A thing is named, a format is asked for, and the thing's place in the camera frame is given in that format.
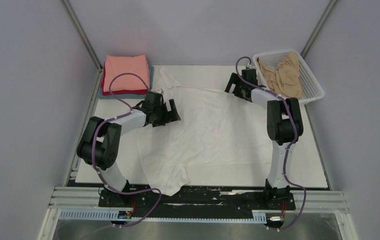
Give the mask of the white t shirt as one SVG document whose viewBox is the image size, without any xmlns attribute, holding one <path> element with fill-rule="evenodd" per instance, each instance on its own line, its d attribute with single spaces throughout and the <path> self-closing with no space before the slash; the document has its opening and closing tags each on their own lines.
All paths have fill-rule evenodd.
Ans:
<svg viewBox="0 0 380 240">
<path fill-rule="evenodd" d="M 156 89 L 173 99 L 180 116 L 136 131 L 148 184 L 165 195 L 184 185 L 263 186 L 271 168 L 266 110 L 221 90 L 180 83 L 161 68 Z"/>
</svg>

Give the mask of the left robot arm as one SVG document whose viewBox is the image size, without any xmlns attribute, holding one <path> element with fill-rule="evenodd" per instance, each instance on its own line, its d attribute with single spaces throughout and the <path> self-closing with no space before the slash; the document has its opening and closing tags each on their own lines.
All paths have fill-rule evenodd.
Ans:
<svg viewBox="0 0 380 240">
<path fill-rule="evenodd" d="M 131 195 L 156 192 L 157 188 L 129 192 L 125 190 L 128 181 L 116 165 L 119 156 L 120 139 L 126 133 L 148 125 L 162 127 L 181 120 L 174 99 L 165 101 L 160 92 L 149 90 L 145 99 L 131 106 L 121 99 L 128 111 L 110 118 L 92 116 L 78 143 L 76 154 L 90 165 L 104 185 L 104 189 L 112 194 L 112 201 L 119 207 L 130 203 Z"/>
</svg>

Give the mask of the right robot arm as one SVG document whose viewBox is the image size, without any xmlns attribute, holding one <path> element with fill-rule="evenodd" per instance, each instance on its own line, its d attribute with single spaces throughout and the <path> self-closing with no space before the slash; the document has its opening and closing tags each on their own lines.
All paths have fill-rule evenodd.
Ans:
<svg viewBox="0 0 380 240">
<path fill-rule="evenodd" d="M 255 85 L 256 70 L 246 68 L 232 73 L 225 92 L 258 104 L 267 111 L 267 134 L 273 143 L 272 164 L 262 193 L 265 206 L 275 209 L 290 199 L 287 165 L 295 143 L 304 132 L 300 105 L 297 98 L 284 98 Z"/>
</svg>

